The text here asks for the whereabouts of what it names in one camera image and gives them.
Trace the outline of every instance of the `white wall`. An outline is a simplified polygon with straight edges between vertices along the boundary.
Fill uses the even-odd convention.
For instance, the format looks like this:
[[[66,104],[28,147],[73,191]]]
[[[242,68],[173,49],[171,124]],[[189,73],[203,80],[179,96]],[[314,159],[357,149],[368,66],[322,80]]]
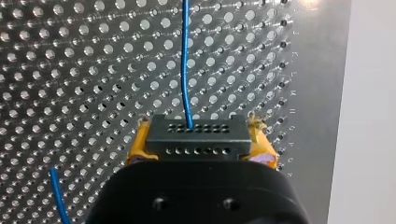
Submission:
[[[395,13],[352,1],[329,224],[396,223]]]

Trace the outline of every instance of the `gray surface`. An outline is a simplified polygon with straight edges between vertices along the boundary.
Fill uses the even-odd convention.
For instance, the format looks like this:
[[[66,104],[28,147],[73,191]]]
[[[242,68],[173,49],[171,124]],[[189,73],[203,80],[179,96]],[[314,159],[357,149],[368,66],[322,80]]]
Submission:
[[[395,223],[394,8],[352,1],[329,224]]]
[[[104,11],[92,0],[80,2],[83,12],[78,1],[2,4],[0,222],[59,221],[51,165],[60,171],[70,217],[82,222],[101,186],[122,167],[136,121],[154,113],[181,119],[180,2],[139,7],[127,1],[125,8],[117,2],[106,1]],[[191,13],[192,112],[196,119],[217,119],[254,110],[266,119],[282,153],[278,169],[290,176],[313,223],[325,223],[349,3],[252,3],[222,2],[216,11],[216,1],[203,1]],[[64,7],[63,15],[54,14],[55,5]],[[249,10],[255,10],[252,21]],[[89,27],[87,34],[81,25]],[[30,39],[21,40],[21,31]]]

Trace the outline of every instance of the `perforated metal plate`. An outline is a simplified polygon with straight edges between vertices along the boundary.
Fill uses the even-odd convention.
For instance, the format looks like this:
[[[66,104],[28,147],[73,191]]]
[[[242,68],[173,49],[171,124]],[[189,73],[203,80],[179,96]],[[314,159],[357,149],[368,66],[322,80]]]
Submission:
[[[0,1],[0,223],[82,223],[144,115],[182,119],[181,1]],[[195,119],[266,119],[278,170],[325,223],[349,2],[191,1]]]

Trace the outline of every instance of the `blue wire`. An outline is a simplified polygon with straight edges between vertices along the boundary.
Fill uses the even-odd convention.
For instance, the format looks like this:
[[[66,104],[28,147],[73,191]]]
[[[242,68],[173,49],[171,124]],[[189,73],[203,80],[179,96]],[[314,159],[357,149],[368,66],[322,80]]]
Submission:
[[[58,174],[55,168],[49,169],[49,180],[50,186],[52,187],[53,197],[55,198],[56,207],[58,208],[59,216],[63,224],[70,224],[69,217],[66,213],[66,208],[64,207],[64,201],[62,200],[61,188],[59,187]]]
[[[189,90],[187,89],[187,61],[189,59],[189,0],[183,0],[183,24],[181,31],[181,96],[188,128],[192,128]]]

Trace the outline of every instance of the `screw hole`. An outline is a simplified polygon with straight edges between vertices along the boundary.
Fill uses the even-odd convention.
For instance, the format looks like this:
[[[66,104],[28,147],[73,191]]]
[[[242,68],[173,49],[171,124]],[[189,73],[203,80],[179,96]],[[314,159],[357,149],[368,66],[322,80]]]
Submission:
[[[228,211],[236,211],[239,209],[240,205],[235,199],[229,198],[223,201],[223,206]]]
[[[226,148],[224,148],[224,149],[222,150],[222,153],[223,153],[224,155],[230,154],[230,152],[231,152],[231,150],[230,150],[228,147],[226,147]]]
[[[164,198],[156,198],[152,204],[152,208],[157,212],[163,211],[167,206],[168,204]]]
[[[194,153],[197,155],[201,154],[201,152],[202,152],[202,149],[200,147],[196,147],[194,150]]]

